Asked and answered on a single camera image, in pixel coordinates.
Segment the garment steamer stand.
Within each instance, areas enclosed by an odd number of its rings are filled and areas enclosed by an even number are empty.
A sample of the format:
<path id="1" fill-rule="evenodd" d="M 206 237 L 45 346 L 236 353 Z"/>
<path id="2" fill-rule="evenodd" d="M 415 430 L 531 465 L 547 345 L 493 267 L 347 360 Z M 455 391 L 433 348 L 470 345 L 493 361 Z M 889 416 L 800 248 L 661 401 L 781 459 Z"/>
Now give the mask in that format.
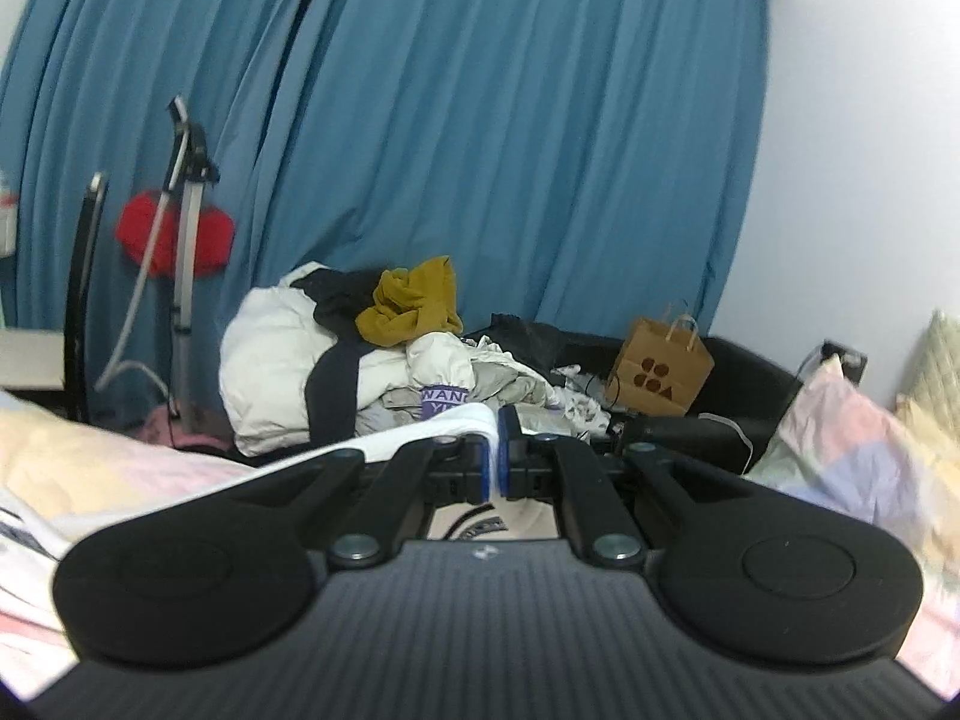
<path id="1" fill-rule="evenodd" d="M 121 333 L 110 351 L 104 371 L 94 382 L 94 390 L 106 390 L 122 372 L 143 372 L 163 394 L 167 409 L 179 415 L 185 427 L 190 427 L 192 418 L 183 415 L 182 408 L 190 405 L 192 388 L 190 356 L 194 330 L 195 263 L 200 238 L 200 215 L 205 189 L 220 182 L 220 170 L 206 144 L 205 130 L 199 122 L 190 119 L 187 103 L 180 94 L 171 99 L 167 112 L 171 115 L 174 128 L 171 158 L 164 174 L 158 206 L 151 218 L 145 253 L 133 285 L 132 298 L 125 312 Z M 132 335 L 133 324 L 139 315 L 149 267 L 155 261 L 161 223 L 174 199 L 179 200 L 179 206 L 174 234 L 174 286 L 171 298 L 171 382 L 162 383 L 155 371 L 151 371 L 143 362 L 125 359 L 124 353 Z"/>

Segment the white desk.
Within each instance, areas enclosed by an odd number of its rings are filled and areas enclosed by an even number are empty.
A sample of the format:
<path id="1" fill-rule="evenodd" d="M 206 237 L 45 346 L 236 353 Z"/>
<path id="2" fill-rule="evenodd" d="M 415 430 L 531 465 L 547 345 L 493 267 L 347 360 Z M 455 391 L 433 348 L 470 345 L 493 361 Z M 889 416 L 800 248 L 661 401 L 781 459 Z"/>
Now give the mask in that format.
<path id="1" fill-rule="evenodd" d="M 0 385 L 10 392 L 62 392 L 64 348 L 64 335 L 55 330 L 3 328 Z"/>

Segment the mustard yellow garment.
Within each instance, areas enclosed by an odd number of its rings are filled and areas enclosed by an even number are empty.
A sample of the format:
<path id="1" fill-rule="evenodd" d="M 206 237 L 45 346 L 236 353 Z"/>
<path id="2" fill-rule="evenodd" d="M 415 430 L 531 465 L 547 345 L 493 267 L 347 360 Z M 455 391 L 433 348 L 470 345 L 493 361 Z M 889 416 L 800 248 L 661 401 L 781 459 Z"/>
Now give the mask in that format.
<path id="1" fill-rule="evenodd" d="M 355 323 L 361 338 L 379 348 L 394 348 L 433 332 L 460 335 L 464 322 L 457 314 L 451 257 L 382 271 L 373 304 L 359 312 Z"/>

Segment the black sofa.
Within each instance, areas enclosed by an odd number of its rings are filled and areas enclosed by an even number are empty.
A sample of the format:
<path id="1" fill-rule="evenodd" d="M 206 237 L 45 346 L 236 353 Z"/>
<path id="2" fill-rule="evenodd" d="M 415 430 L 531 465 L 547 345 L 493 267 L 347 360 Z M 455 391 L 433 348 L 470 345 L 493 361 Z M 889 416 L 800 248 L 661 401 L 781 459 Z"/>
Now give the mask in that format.
<path id="1" fill-rule="evenodd" d="M 494 314 L 469 333 L 487 337 L 545 377 L 576 364 L 592 398 L 613 371 L 622 348 L 618 338 L 565 332 L 511 314 Z M 763 457 L 781 418 L 800 390 L 800 380 L 774 362 L 732 341 L 708 337 L 704 346 L 715 367 L 683 416 L 646 416 L 615 406 L 607 436 L 594 442 L 602 452 L 621 454 L 638 442 L 651 442 L 704 461 L 734 475 L 747 473 Z"/>

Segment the red garment on stand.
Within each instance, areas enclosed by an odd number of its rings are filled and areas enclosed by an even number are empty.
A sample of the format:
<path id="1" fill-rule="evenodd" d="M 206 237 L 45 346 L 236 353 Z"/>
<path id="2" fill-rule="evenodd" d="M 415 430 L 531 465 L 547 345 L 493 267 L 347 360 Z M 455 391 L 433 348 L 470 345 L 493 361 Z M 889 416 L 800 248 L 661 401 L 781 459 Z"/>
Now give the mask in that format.
<path id="1" fill-rule="evenodd" d="M 116 241 L 137 265 L 143 262 L 149 233 L 158 210 L 160 210 L 160 194 L 156 190 L 147 190 L 133 195 L 132 199 L 128 200 L 117 221 L 116 231 L 114 231 Z M 153 259 L 148 268 L 150 278 L 174 277 L 176 234 L 178 234 L 178 212 L 166 208 L 160 221 Z M 199 231 L 197 231 L 197 250 L 195 250 L 195 277 L 208 277 L 228 265 L 234 235 L 235 223 L 223 210 L 216 206 L 202 208 Z"/>

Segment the pastel tie-dye bed duvet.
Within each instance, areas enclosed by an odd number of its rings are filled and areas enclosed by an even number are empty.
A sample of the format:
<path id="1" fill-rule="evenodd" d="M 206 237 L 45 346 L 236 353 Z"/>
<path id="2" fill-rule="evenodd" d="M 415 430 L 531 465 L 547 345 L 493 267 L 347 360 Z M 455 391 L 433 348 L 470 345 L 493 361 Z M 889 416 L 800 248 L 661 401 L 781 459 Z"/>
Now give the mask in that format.
<path id="1" fill-rule="evenodd" d="M 459 406 L 454 416 L 485 406 Z M 88 533 L 121 522 L 153 507 L 174 504 L 217 484 L 270 472 L 331 450 L 363 450 L 368 470 L 373 461 L 387 460 L 400 445 L 425 437 L 431 422 L 396 427 L 385 433 L 296 452 L 286 460 L 258 470 L 237 461 L 199 452 L 176 452 L 53 416 L 2 390 L 2 509 L 23 517 L 44 550 L 60 557 Z M 486 539 L 551 538 L 556 536 L 547 504 L 506 502 L 494 495 L 493 512 L 477 515 L 485 522 L 498 517 L 506 531 Z M 16 582 L 32 582 L 32 569 L 14 567 L 2 546 L 2 681 L 20 699 L 31 699 L 76 663 L 62 624 L 52 621 L 49 583 L 52 569 L 39 580 L 42 590 L 23 598 L 34 613 L 13 610 Z M 898 660 L 944 697 L 958 692 L 958 592 L 949 592 L 924 575 L 926 590 L 919 619 L 901 647 Z"/>

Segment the black upright board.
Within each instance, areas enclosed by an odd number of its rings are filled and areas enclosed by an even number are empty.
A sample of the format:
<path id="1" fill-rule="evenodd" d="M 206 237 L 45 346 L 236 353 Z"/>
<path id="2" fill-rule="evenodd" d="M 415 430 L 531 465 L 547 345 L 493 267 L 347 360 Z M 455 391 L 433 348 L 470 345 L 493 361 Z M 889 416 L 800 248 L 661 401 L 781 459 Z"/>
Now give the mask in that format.
<path id="1" fill-rule="evenodd" d="M 64 394 L 71 421 L 88 422 L 86 383 L 86 312 L 107 177 L 96 172 L 83 193 L 68 272 L 64 317 Z"/>

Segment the white and black puffer jacket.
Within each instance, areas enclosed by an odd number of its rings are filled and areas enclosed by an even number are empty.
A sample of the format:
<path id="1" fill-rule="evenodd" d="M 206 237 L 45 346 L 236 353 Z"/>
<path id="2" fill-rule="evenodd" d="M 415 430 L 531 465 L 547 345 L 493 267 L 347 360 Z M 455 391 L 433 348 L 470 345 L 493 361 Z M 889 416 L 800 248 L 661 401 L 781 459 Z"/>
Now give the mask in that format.
<path id="1" fill-rule="evenodd" d="M 242 455 L 384 431 L 418 418 L 428 390 L 466 401 L 473 371 L 462 333 L 394 348 L 361 338 L 355 320 L 382 271 L 309 262 L 247 293 L 220 349 L 220 395 Z"/>

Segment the brown paper bag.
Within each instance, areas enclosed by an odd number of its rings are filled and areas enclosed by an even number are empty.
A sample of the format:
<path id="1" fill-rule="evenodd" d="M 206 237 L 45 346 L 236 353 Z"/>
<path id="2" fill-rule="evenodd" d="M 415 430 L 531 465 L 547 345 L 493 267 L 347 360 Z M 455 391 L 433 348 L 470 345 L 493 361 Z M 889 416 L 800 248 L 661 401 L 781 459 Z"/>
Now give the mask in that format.
<path id="1" fill-rule="evenodd" d="M 713 369 L 695 317 L 640 317 L 608 374 L 605 398 L 640 415 L 685 416 Z"/>

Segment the grey crumpled garment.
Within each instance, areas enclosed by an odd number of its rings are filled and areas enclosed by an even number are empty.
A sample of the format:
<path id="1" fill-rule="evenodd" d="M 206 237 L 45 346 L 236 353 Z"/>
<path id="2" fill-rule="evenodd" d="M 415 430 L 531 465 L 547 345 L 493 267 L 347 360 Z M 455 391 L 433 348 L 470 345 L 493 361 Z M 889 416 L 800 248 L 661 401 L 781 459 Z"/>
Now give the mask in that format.
<path id="1" fill-rule="evenodd" d="M 552 433 L 589 440 L 607 434 L 610 415 L 573 385 L 548 382 L 487 335 L 466 340 L 473 371 L 469 400 L 490 410 L 516 410 L 524 433 Z"/>

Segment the pastel pillow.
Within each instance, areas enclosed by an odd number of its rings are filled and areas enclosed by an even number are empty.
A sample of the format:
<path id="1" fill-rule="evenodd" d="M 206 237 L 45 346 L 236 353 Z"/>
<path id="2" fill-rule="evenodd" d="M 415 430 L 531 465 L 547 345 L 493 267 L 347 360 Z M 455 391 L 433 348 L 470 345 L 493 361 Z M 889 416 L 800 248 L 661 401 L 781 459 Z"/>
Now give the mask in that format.
<path id="1" fill-rule="evenodd" d="M 905 427 L 843 376 L 838 358 L 805 379 L 747 478 L 884 528 L 912 550 L 929 530 L 926 472 Z"/>

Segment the blue curtain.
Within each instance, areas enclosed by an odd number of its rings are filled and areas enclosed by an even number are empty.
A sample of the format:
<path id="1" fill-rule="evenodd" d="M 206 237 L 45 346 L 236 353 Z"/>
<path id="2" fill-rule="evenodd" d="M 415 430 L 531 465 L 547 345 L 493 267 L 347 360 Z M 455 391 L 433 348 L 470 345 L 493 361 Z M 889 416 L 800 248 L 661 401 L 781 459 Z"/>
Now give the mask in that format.
<path id="1" fill-rule="evenodd" d="M 194 390 L 249 289 L 446 255 L 459 312 L 621 335 L 715 318 L 754 174 L 770 0 L 29 0 L 2 76 L 10 322 L 57 327 L 82 188 L 158 182 L 184 98 L 235 222 Z"/>

